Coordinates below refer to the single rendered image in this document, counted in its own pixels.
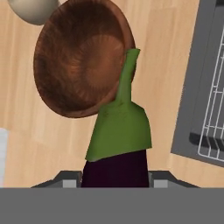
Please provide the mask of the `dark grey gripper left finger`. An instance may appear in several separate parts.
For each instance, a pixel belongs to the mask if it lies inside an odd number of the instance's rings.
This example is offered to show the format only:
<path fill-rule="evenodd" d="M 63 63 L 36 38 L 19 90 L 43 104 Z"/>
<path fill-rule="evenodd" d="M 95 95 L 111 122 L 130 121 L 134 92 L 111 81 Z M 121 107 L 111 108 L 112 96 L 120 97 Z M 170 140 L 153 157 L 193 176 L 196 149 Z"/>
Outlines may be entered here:
<path fill-rule="evenodd" d="M 77 188 L 81 186 L 81 171 L 60 171 L 53 179 L 34 185 L 33 188 Z"/>

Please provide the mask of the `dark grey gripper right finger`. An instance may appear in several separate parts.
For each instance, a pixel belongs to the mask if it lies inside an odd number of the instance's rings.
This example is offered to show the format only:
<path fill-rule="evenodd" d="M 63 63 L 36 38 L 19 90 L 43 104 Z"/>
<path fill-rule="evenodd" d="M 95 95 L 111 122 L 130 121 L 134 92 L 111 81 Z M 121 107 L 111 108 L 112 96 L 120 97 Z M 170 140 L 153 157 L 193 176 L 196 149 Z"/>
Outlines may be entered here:
<path fill-rule="evenodd" d="M 197 188 L 196 185 L 175 178 L 169 171 L 149 171 L 149 183 L 152 188 Z"/>

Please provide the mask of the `purple eggplant with green stem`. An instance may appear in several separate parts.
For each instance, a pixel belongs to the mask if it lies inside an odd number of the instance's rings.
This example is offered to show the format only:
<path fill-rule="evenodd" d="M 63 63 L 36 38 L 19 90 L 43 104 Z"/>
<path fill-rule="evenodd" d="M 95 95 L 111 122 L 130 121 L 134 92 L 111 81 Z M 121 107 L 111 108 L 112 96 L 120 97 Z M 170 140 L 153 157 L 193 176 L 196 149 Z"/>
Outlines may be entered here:
<path fill-rule="evenodd" d="M 146 150 L 151 128 L 145 110 L 131 100 L 131 75 L 140 50 L 127 51 L 115 100 L 99 110 L 87 149 L 83 187 L 147 187 Z"/>

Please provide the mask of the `grey microwave door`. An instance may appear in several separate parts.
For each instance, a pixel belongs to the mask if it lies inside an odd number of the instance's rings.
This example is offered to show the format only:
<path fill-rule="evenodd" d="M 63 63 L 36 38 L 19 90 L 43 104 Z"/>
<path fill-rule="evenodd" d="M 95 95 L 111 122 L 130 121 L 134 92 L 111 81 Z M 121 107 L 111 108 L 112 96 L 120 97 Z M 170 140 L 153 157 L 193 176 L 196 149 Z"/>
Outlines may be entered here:
<path fill-rule="evenodd" d="M 224 42 L 224 0 L 199 0 L 171 152 L 224 168 L 224 163 L 198 154 L 221 42 Z"/>

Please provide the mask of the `brown wooden bowl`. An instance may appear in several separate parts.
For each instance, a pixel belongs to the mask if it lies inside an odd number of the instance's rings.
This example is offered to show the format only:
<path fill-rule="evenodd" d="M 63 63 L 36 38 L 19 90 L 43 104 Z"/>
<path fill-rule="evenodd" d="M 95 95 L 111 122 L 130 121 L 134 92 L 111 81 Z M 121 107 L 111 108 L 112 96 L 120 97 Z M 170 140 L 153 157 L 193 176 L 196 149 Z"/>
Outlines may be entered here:
<path fill-rule="evenodd" d="M 61 116 L 95 115 L 116 98 L 126 52 L 135 46 L 113 0 L 67 0 L 47 19 L 35 45 L 38 94 Z"/>

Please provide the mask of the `white flat object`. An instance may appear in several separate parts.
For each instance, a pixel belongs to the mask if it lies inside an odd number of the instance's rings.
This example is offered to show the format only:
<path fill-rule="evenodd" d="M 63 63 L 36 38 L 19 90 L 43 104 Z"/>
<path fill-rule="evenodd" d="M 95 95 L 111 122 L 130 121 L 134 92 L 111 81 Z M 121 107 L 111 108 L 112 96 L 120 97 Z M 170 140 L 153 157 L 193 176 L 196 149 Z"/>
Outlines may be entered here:
<path fill-rule="evenodd" d="M 8 130 L 0 128 L 0 187 L 4 185 L 4 172 L 7 152 Z"/>

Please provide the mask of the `beige round object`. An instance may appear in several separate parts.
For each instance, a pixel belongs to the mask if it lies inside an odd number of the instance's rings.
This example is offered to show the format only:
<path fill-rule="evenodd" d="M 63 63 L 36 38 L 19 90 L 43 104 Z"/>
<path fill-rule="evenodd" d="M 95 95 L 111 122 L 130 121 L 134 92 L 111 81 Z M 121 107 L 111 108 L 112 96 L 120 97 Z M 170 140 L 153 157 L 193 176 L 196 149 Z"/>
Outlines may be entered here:
<path fill-rule="evenodd" d="M 7 0 L 13 12 L 25 22 L 43 25 L 60 6 L 59 0 Z"/>

